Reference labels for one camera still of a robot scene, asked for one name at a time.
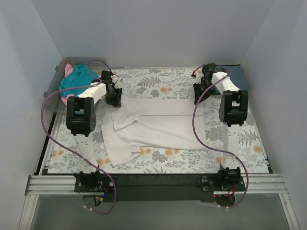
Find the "white t shirt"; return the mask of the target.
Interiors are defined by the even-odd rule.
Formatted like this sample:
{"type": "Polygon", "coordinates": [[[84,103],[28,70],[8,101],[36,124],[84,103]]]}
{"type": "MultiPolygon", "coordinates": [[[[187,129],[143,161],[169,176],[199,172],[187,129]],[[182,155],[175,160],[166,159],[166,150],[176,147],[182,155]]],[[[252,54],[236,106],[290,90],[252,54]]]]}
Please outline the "white t shirt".
{"type": "MultiPolygon", "coordinates": [[[[124,164],[141,153],[142,147],[202,150],[192,129],[194,102],[189,99],[123,99],[121,107],[104,107],[103,141],[113,166],[124,164]]],[[[195,128],[201,140],[204,106],[199,105],[195,128]]]]}

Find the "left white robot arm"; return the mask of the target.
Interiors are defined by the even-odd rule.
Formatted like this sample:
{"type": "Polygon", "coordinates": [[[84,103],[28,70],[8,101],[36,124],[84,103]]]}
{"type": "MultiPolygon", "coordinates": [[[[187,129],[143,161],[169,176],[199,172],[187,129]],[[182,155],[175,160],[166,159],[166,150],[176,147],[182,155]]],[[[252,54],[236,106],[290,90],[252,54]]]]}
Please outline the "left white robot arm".
{"type": "Polygon", "coordinates": [[[114,74],[109,70],[102,71],[102,83],[86,89],[78,96],[71,96],[67,100],[66,125],[71,131],[77,144],[77,153],[81,155],[83,173],[97,171],[98,163],[94,156],[93,132],[96,128],[95,106],[101,98],[106,104],[115,108],[121,107],[122,88],[120,79],[113,80],[114,74]]]}

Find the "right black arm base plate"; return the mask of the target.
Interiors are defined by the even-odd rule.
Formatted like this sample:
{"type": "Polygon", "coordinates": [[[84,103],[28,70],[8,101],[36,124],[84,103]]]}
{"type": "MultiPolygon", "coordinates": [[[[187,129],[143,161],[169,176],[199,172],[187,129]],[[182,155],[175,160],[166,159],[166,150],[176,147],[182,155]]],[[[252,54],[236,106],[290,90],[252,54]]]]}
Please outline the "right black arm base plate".
{"type": "Polygon", "coordinates": [[[233,195],[246,189],[239,167],[203,175],[196,180],[196,183],[204,192],[222,192],[224,195],[233,195]]]}

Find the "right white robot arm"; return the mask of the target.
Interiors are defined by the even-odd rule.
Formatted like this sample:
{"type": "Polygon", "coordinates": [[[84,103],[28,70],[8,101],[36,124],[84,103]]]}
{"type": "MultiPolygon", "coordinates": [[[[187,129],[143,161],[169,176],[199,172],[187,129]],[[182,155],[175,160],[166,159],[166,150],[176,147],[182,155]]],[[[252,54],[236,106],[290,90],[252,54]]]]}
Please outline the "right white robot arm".
{"type": "Polygon", "coordinates": [[[196,78],[193,84],[195,108],[192,115],[192,129],[197,140],[195,117],[197,107],[217,90],[221,94],[219,120],[223,125],[223,149],[214,149],[202,143],[210,150],[223,154],[221,170],[236,170],[243,163],[238,159],[239,133],[248,116],[248,92],[239,89],[230,79],[229,71],[215,63],[201,65],[192,72],[196,78]]]}

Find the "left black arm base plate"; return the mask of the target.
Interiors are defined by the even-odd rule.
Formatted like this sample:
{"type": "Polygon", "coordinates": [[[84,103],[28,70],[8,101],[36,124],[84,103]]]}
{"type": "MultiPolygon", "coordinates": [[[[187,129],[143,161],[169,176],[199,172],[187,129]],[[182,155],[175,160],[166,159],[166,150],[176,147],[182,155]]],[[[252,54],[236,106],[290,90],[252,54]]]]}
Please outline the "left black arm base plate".
{"type": "Polygon", "coordinates": [[[100,172],[91,173],[74,173],[76,179],[74,191],[75,192],[114,192],[114,185],[117,184],[117,178],[113,181],[100,172]]]}

